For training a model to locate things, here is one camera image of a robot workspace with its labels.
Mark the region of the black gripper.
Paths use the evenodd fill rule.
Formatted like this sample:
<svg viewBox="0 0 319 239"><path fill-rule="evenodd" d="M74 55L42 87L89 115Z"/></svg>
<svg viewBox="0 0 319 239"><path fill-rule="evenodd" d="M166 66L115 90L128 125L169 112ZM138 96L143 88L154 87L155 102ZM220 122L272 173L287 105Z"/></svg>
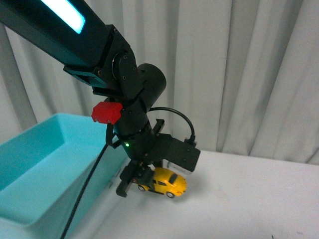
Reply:
<svg viewBox="0 0 319 239"><path fill-rule="evenodd" d="M116 130L117 144L121 145L130 163L120 175L121 182L116 189L117 195L126 197L128 189L133 181L144 184L151 190L155 189L154 174L149 167L151 164L162 162L158 136L153 129L142 129L133 134L127 134Z"/></svg>

